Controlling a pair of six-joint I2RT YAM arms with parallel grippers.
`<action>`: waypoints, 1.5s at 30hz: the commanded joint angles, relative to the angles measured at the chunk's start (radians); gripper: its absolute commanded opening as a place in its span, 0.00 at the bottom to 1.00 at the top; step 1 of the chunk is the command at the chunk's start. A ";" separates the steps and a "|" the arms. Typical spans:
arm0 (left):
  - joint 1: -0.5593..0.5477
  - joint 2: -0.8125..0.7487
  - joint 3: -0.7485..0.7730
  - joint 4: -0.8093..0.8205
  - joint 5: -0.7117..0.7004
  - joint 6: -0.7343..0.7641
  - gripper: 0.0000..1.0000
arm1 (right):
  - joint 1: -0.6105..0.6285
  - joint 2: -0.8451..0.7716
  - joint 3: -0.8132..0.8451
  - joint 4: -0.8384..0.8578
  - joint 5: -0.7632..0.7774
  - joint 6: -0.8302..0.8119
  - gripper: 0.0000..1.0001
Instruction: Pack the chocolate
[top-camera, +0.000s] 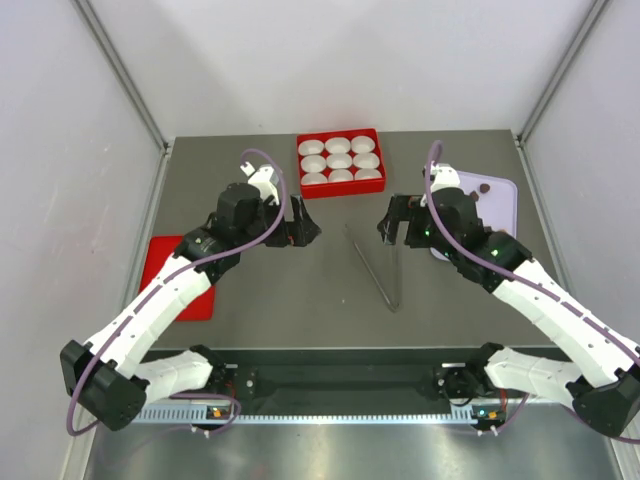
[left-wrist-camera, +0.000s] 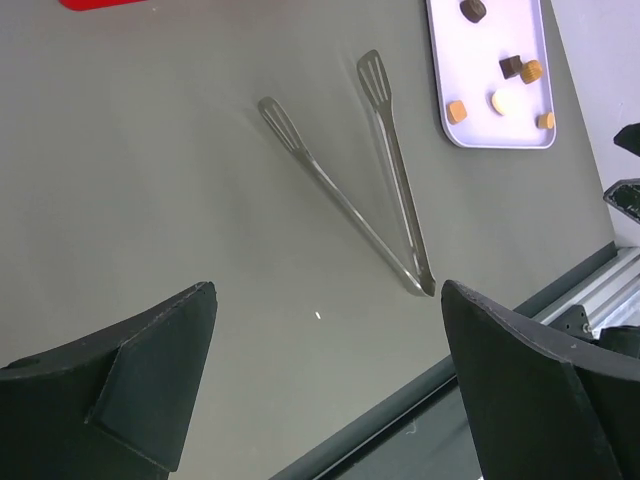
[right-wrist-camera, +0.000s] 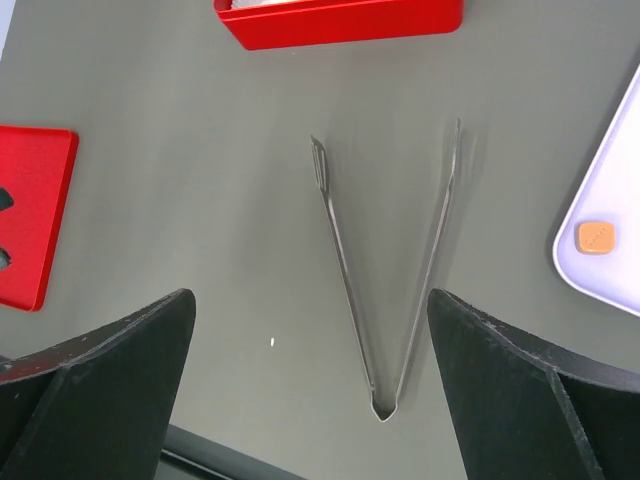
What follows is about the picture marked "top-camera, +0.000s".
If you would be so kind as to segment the metal tongs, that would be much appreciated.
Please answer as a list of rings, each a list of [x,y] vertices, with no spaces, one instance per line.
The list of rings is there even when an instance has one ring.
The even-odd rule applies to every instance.
[[[353,246],[358,258],[362,262],[387,309],[391,313],[398,313],[401,309],[402,300],[401,255],[398,246],[394,245],[390,251],[390,284],[385,285],[384,275],[375,271],[371,258],[365,254],[348,224],[344,225],[343,233],[348,242]]]

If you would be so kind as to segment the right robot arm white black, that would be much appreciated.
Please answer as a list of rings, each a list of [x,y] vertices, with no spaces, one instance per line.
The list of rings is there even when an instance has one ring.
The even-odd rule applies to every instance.
[[[485,226],[475,200],[447,187],[394,195],[377,230],[395,244],[400,224],[414,249],[433,249],[466,280],[509,305],[566,356],[550,360],[486,343],[466,362],[464,394],[517,390],[558,403],[594,431],[619,438],[639,412],[639,346],[580,305],[508,233]]]

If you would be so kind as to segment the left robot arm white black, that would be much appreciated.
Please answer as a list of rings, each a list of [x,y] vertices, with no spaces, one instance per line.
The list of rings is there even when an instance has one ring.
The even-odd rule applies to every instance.
[[[293,218],[284,218],[283,197],[233,183],[218,197],[206,222],[185,234],[145,289],[106,327],[60,352],[72,407],[82,406],[112,431],[128,426],[142,408],[187,390],[216,396],[227,374],[205,347],[165,360],[144,357],[160,335],[196,298],[240,261],[243,251],[304,247],[320,235],[303,199],[290,196]]]

